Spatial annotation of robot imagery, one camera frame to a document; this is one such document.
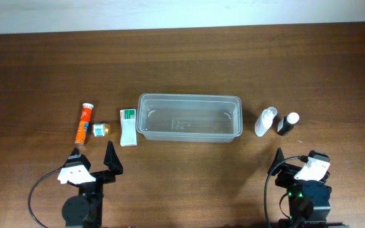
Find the white green medicine box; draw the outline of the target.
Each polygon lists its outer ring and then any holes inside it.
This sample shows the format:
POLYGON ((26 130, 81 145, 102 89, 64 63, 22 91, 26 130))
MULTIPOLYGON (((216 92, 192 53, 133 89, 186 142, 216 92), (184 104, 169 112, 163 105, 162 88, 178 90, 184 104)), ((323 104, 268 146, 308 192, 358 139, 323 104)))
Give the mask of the white green medicine box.
POLYGON ((137 134, 136 134, 136 110, 126 109, 120 110, 120 124, 121 124, 121 137, 120 145, 136 146, 137 134))

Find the small gold-capped jar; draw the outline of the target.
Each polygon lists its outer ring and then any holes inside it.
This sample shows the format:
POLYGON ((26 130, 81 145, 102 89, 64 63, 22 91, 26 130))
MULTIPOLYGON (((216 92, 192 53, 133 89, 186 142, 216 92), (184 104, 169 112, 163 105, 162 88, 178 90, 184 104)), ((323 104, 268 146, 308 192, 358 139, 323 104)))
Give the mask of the small gold-capped jar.
POLYGON ((111 126, 108 123, 96 123, 93 125, 94 137, 105 137, 110 135, 111 126))

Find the dark bottle white cap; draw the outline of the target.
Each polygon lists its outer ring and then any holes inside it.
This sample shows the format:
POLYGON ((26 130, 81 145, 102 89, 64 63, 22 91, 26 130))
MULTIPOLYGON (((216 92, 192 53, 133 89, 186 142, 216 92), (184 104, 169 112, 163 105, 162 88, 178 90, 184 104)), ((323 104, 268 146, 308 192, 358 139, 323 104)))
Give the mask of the dark bottle white cap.
POLYGON ((294 125, 299 121, 299 119, 300 117, 298 113, 289 113, 286 117, 279 121, 277 129, 278 134, 280 136, 285 136, 293 129, 294 125))

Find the orange tablet tube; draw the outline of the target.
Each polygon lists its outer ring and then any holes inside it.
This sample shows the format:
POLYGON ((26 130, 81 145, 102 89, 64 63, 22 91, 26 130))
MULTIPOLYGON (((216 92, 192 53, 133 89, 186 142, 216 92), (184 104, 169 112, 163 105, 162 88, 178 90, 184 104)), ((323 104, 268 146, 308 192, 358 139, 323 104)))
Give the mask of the orange tablet tube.
POLYGON ((77 133, 75 136, 75 144, 84 144, 87 136, 87 130, 89 127, 89 121, 91 119, 92 110, 94 105, 91 103, 82 104, 82 113, 80 116, 77 133))

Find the white spray bottle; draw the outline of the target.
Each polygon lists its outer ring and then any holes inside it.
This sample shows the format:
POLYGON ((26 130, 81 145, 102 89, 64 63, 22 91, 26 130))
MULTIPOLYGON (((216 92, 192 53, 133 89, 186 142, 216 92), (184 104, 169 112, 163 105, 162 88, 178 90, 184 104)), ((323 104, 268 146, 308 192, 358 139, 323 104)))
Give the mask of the white spray bottle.
POLYGON ((255 134, 262 137, 272 126, 273 120, 278 114, 275 107, 268 107, 263 110, 255 123, 255 134))

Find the clear plastic container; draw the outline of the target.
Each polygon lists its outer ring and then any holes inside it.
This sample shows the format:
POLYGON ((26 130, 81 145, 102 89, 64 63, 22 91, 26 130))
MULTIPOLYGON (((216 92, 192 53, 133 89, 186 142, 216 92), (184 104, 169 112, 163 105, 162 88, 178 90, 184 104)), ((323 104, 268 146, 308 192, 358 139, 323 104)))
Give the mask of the clear plastic container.
POLYGON ((223 95, 142 94, 136 130, 152 141, 230 143, 243 132, 241 99, 223 95))

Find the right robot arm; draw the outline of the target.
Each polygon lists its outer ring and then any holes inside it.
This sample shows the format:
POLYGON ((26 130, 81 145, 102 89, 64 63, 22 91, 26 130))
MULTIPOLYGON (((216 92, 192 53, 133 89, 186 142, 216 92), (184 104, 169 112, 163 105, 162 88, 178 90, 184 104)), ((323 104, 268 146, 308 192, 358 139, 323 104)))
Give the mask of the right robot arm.
POLYGON ((277 227, 346 227, 341 222, 327 222, 327 216, 331 211, 332 193, 332 187, 326 185, 330 177, 329 167, 330 158, 324 153, 312 150, 308 155, 285 158, 282 149, 278 148, 264 184, 264 214, 267 226, 273 226, 268 215, 267 190, 270 178, 275 176, 275 185, 286 189, 280 200, 287 198, 289 207, 289 214, 284 214, 285 217, 278 221, 277 227))

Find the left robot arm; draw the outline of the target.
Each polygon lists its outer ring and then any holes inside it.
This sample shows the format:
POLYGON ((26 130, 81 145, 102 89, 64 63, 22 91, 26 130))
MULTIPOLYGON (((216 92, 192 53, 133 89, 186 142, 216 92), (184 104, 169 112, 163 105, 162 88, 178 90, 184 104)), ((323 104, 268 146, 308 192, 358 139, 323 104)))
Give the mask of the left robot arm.
POLYGON ((96 228, 102 226, 103 186, 116 181, 123 174, 123 166, 108 141, 103 161, 106 170, 90 173, 91 163, 87 157, 74 148, 60 170, 58 180, 78 189, 78 195, 66 200, 61 209, 66 227, 96 228))

